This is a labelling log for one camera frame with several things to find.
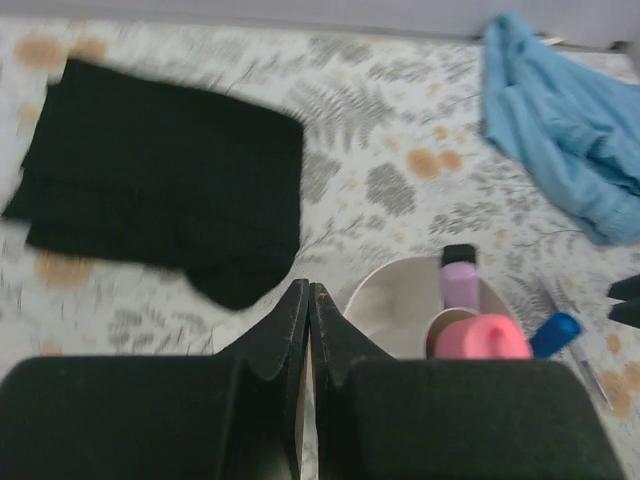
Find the blue cap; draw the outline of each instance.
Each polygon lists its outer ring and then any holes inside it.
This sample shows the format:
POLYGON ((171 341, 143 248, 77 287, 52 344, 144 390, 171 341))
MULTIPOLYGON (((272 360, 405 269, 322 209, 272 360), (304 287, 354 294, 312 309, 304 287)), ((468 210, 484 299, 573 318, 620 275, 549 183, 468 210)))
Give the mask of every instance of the blue cap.
POLYGON ((571 315, 554 313, 529 340, 534 358, 549 358, 581 333, 582 327, 571 315))

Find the crumpled blue fabric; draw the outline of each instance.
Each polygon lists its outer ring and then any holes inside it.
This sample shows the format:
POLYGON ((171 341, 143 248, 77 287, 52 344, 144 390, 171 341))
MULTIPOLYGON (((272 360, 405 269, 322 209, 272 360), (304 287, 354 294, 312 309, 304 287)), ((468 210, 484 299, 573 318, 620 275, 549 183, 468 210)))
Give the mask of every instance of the crumpled blue fabric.
POLYGON ((640 86, 554 52, 513 15, 484 40, 487 140, 592 242, 640 241, 640 86))

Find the black object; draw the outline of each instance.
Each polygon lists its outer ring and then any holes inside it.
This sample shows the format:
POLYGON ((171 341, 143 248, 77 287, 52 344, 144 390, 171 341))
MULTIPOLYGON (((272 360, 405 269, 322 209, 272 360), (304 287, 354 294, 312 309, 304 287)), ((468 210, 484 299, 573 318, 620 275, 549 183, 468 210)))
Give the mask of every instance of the black object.
POLYGON ((212 357, 41 358, 0 385, 0 478, 300 477, 311 334, 320 480, 622 480, 544 361, 397 361, 296 280, 212 357))
POLYGON ((312 285, 321 480, 620 479, 583 386, 545 361, 396 361, 312 285))
POLYGON ((625 278, 611 285, 609 298, 623 300, 611 307, 609 318, 630 327, 640 328, 640 275, 625 278))
POLYGON ((275 111, 69 60, 3 215, 34 247, 182 269, 242 309, 298 251, 302 151, 275 111))
POLYGON ((450 263, 468 262, 476 264, 476 248, 468 243, 459 245, 446 245, 442 249, 440 266, 444 267, 450 263))
POLYGON ((0 388, 3 480, 299 478, 309 284, 208 357, 58 357, 0 388))

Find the white bowl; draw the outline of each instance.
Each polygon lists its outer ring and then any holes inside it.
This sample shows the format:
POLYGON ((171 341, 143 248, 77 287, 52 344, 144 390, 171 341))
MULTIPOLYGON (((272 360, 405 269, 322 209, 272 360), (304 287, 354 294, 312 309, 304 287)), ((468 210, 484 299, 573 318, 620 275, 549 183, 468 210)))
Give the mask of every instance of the white bowl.
MULTIPOLYGON (((375 270, 356 288, 344 316, 383 350, 398 358, 424 358, 429 322, 443 309, 440 258, 411 257, 375 270)), ((481 313, 513 318, 513 312, 485 279, 481 313)))

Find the floral tablecloth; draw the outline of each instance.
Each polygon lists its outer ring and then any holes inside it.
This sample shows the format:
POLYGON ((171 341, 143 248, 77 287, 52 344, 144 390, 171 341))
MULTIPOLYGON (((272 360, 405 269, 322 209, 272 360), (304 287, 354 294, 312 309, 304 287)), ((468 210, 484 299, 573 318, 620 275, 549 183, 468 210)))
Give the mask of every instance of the floral tablecloth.
MULTIPOLYGON (((93 21, 4 18, 0 28, 5 202, 46 82, 70 54, 226 92, 307 124, 302 249, 289 279, 241 313, 199 297, 175 273, 38 253, 25 248, 25 226, 0 224, 0 374, 31 355, 211 354, 268 312, 293 278, 323 282, 344 304, 384 262, 472 242, 528 331, 549 313, 536 272, 576 302, 614 411, 594 400, 629 477, 640 478, 640 331, 607 321, 604 300, 612 281, 640 273, 640 247, 591 245, 515 162, 483 142, 481 47, 93 21)), ((622 55, 568 55, 637 81, 622 55)), ((311 432, 305 479, 316 476, 311 432)))

